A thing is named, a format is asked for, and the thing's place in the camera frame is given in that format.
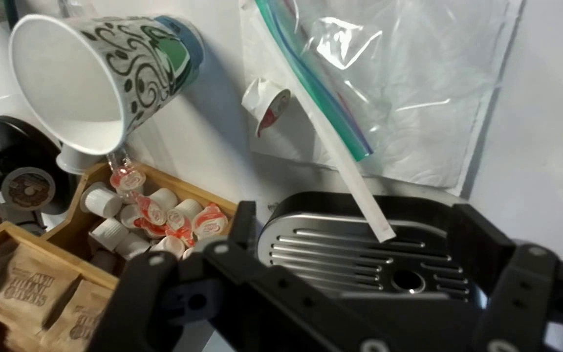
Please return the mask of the wooden organizer tray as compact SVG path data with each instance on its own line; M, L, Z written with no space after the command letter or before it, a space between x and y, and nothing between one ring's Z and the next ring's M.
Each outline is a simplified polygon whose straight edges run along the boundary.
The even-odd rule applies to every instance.
M229 223L233 223L233 217L238 207L236 203L220 198L147 164L139 163L138 166L147 175L145 189L170 189L180 199L191 198L201 205L215 203L228 217ZM110 176L111 169L107 163L98 163L90 167L80 179L69 212L63 222L40 238L11 222L3 222L0 224L0 245L8 240L23 243L36 252L53 258L58 265L75 270L81 278L107 289L114 289L118 283L118 277L89 263L91 245L88 243L87 232L100 223L100 218L80 209L80 200L85 189L92 183L108 182Z

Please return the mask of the brown sugar packet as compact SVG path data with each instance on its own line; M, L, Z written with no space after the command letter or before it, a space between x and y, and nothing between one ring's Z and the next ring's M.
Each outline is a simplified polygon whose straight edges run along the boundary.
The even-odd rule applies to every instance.
M41 332L61 297L80 276L58 259L24 243L3 267L0 319L29 335Z
M82 280L42 337L39 352L85 352L111 295L112 290Z

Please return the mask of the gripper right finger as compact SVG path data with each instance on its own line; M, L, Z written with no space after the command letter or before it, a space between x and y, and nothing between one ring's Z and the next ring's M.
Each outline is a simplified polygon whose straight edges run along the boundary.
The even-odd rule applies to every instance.
M563 325L563 261L552 250L508 238L467 203L452 206L452 258L487 305L467 352L557 352L547 325Z

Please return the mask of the coffee machine drip tray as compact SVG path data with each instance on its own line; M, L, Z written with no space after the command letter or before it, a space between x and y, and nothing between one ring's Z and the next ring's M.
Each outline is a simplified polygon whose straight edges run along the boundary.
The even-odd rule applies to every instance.
M447 248L451 208L405 196L376 196L396 237L380 242L353 197L304 192L280 202L255 254L326 294L438 292L480 305L482 293Z

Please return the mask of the heap of creamer cups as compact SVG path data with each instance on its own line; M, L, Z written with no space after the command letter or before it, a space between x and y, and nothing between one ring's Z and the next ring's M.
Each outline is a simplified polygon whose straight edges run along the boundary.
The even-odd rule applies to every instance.
M198 240L225 234L237 206L141 164L108 169L87 181L79 208L96 216L94 249L130 260L148 249L184 256Z

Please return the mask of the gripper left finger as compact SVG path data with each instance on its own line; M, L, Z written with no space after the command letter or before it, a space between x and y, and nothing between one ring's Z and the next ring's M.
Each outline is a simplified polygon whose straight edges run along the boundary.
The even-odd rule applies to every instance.
M87 352L173 352L205 321L237 352L390 352L387 337L282 266L252 254L256 203L242 201L227 238L179 261L132 259Z

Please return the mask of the black coffee pod carousel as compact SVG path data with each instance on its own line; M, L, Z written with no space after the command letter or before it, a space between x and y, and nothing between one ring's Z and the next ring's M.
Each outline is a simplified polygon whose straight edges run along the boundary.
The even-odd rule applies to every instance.
M7 220L40 236L46 226L44 214L58 216L66 213L75 192L74 176L56 164L60 148L39 129L23 120L0 116L0 189L2 181L15 169L35 167L49 173L56 183L54 199L40 210L22 211L7 205L0 192L0 202L7 210Z

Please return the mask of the opened creamer cup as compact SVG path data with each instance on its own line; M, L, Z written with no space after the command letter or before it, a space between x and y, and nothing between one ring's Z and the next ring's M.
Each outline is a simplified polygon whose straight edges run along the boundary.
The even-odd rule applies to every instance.
M256 120L255 136L274 125L290 105L290 89L263 78L254 79L242 96L241 104Z

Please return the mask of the paper cup with swirl print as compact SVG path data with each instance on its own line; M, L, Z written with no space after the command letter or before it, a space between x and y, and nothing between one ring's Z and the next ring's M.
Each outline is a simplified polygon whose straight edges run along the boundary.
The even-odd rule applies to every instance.
M58 140L109 154L199 74L205 59L192 23L168 15L29 14L9 42L22 96Z

